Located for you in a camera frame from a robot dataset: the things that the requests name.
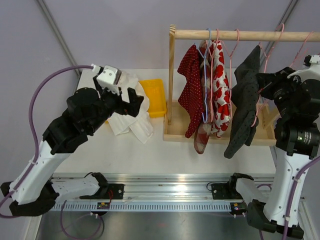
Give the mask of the white pleated skirt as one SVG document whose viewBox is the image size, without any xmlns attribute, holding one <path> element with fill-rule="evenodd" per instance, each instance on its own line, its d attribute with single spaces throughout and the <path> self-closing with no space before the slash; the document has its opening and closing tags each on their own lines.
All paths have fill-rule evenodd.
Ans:
<svg viewBox="0 0 320 240">
<path fill-rule="evenodd" d="M 119 80 L 119 86 L 121 87 L 122 99 L 124 101 L 129 101 L 128 88 L 132 88 L 138 96 L 143 96 L 143 102 L 136 117 L 113 113 L 107 121 L 114 135 L 126 134 L 131 131 L 141 143 L 145 144 L 154 132 L 148 113 L 150 100 L 135 74 L 123 71 Z"/>
</svg>

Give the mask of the dark grey dotted skirt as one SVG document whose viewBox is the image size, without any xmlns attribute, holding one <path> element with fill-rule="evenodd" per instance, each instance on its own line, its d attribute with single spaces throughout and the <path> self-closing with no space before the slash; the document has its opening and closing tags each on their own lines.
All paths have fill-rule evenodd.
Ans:
<svg viewBox="0 0 320 240">
<path fill-rule="evenodd" d="M 236 85 L 231 90 L 231 101 L 236 109 L 232 116 L 231 131 L 224 157 L 231 159 L 243 146 L 250 146 L 256 134 L 259 119 L 256 117 L 259 99 L 256 74 L 260 70 L 260 46 L 256 46 L 236 68 Z"/>
</svg>

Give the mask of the pink wire hanger grey skirt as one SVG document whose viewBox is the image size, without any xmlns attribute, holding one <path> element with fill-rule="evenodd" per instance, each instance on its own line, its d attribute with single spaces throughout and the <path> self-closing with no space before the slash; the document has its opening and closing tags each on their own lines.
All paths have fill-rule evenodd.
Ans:
<svg viewBox="0 0 320 240">
<path fill-rule="evenodd" d="M 280 41 L 281 37 L 282 37 L 282 34 L 285 30 L 285 24 L 282 22 L 280 25 L 278 25 L 275 29 L 276 32 L 280 32 L 277 40 L 272 44 L 272 46 L 270 47 L 270 50 L 268 52 L 266 52 L 266 48 L 265 50 L 262 51 L 264 57 L 265 57 L 265 60 L 263 61 L 264 63 L 264 68 L 263 68 L 263 73 L 266 73 L 266 70 L 267 70 L 267 66 L 268 66 L 268 62 L 269 62 L 269 58 L 274 50 L 274 48 L 276 47 L 276 45 L 278 44 L 278 42 Z M 255 123 L 257 122 L 258 120 L 258 115 L 259 113 L 262 111 L 262 109 L 265 107 L 265 105 L 269 102 L 269 100 L 264 100 L 262 105 L 259 105 L 261 103 L 261 95 L 259 95 L 258 97 L 258 100 L 257 100 L 257 103 L 256 103 L 256 113 L 255 113 L 255 118 L 254 118 L 254 121 L 252 123 L 252 127 L 255 125 Z"/>
</svg>

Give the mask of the pink wire hanger white skirt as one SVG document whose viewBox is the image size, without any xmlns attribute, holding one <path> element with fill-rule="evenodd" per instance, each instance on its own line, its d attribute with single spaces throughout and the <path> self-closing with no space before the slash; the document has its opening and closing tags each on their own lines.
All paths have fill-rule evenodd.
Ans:
<svg viewBox="0 0 320 240">
<path fill-rule="evenodd" d="M 314 33 L 314 31 L 311 31 L 311 32 L 307 35 L 307 37 L 304 39 L 302 45 L 300 46 L 300 48 L 299 48 L 299 50 L 297 51 L 297 53 L 296 53 L 296 55 L 295 55 L 292 63 L 291 63 L 290 66 L 289 66 L 290 68 L 293 67 L 294 63 L 295 63 L 296 60 L 299 58 L 302 49 L 304 48 L 304 46 L 305 46 L 306 42 L 308 41 L 308 39 L 310 38 L 310 36 L 313 35 L 313 33 Z"/>
</svg>

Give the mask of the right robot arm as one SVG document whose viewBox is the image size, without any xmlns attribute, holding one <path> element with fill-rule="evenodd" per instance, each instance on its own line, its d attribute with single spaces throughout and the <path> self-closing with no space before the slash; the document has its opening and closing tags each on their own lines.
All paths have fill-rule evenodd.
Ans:
<svg viewBox="0 0 320 240">
<path fill-rule="evenodd" d="M 272 100 L 280 118 L 275 125 L 277 167 L 268 197 L 250 175 L 234 173 L 226 183 L 211 184 L 215 200 L 232 200 L 234 215 L 246 214 L 249 226 L 302 239 L 298 207 L 309 168 L 319 161 L 320 57 L 308 55 L 304 68 L 286 67 L 257 75 L 259 93 Z"/>
</svg>

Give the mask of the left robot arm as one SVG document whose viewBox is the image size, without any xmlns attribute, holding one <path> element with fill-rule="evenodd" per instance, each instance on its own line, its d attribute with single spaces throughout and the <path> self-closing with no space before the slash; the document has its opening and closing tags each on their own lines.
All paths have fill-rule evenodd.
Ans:
<svg viewBox="0 0 320 240">
<path fill-rule="evenodd" d="M 33 159 L 21 175 L 15 181 L 1 184 L 4 198 L 12 198 L 10 218 L 43 215 L 59 201 L 112 196 L 109 183 L 100 172 L 60 184 L 51 181 L 58 166 L 87 142 L 113 113 L 131 117 L 139 114 L 144 97 L 135 89 L 127 89 L 129 101 L 126 102 L 120 87 L 102 87 L 96 79 L 93 82 L 94 88 L 80 88 L 66 100 L 66 110 L 47 127 Z"/>
</svg>

